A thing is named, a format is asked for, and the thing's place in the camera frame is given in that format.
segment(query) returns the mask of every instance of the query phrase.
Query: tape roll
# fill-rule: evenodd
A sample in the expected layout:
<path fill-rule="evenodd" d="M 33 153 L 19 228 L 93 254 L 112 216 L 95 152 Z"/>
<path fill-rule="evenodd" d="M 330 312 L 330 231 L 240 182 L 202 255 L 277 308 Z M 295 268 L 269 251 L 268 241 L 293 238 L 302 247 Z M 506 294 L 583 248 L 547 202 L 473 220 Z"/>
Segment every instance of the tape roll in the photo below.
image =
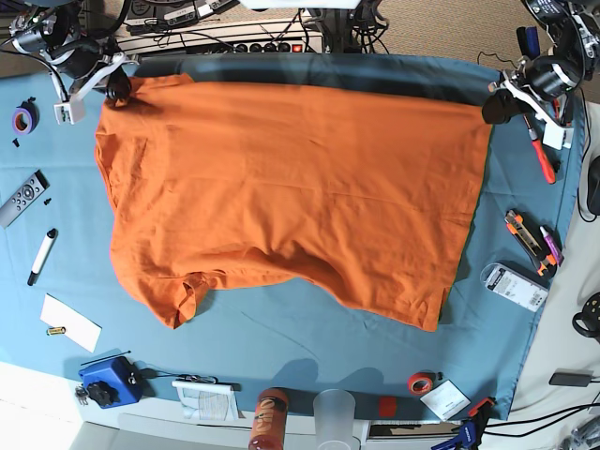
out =
<path fill-rule="evenodd" d="M 433 374 L 417 372 L 409 378 L 408 386 L 411 394 L 423 396 L 433 388 Z"/>
<path fill-rule="evenodd" d="M 12 114 L 12 129 L 23 135 L 31 133 L 38 126 L 38 112 L 33 103 L 24 101 Z"/>

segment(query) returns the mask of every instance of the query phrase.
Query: red tape roll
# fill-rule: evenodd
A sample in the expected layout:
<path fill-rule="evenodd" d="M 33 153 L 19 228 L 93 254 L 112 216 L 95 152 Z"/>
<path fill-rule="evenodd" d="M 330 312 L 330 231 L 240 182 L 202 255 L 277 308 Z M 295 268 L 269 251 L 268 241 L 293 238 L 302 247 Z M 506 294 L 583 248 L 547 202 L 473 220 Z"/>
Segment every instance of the red tape roll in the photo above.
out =
<path fill-rule="evenodd" d="M 417 372 L 409 378 L 408 386 L 411 394 L 423 396 L 433 387 L 433 374 Z"/>

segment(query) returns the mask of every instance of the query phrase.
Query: white container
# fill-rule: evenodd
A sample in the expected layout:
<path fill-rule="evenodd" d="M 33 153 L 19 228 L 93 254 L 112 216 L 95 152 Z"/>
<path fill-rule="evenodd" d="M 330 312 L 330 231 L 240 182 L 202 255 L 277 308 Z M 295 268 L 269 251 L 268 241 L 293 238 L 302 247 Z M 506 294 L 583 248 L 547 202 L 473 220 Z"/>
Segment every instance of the white container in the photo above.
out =
<path fill-rule="evenodd" d="M 318 450 L 351 450 L 356 401 L 339 389 L 321 392 L 313 402 Z"/>
<path fill-rule="evenodd" d="M 356 9 L 360 0 L 240 0 L 248 9 L 336 8 Z"/>

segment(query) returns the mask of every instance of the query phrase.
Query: screwdriver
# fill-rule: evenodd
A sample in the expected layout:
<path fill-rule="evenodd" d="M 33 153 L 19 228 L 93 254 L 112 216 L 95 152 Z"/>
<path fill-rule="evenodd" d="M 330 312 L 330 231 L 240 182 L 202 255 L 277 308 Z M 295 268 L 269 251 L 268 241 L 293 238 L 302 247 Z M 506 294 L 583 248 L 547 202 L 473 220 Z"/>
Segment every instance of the screwdriver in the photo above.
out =
<path fill-rule="evenodd" d="M 548 156 L 546 152 L 544 152 L 544 147 L 542 146 L 542 141 L 540 141 L 537 132 L 533 129 L 532 124 L 527 118 L 526 114 L 523 114 L 523 118 L 525 119 L 525 123 L 527 124 L 527 129 L 529 130 L 529 136 L 532 138 L 532 145 L 535 149 L 535 153 L 537 154 L 537 159 L 540 161 L 540 165 L 542 166 L 542 172 L 544 173 L 544 177 L 549 185 L 553 185 L 556 183 L 556 173 L 554 173 L 554 169 L 552 168 L 552 164 L 548 161 Z"/>

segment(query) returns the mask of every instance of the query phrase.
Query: blue clamp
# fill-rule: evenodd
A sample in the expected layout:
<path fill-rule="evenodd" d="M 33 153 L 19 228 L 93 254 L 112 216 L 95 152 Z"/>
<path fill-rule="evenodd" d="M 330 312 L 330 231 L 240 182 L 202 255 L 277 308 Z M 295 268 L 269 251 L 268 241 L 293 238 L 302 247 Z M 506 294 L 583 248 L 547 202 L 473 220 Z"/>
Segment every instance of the blue clamp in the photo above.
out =
<path fill-rule="evenodd" d="M 431 450 L 455 450 L 456 448 L 469 449 L 475 443 L 475 434 L 475 424 L 469 421 L 458 429 L 458 436 L 456 436 L 456 438 L 434 445 L 431 447 Z"/>

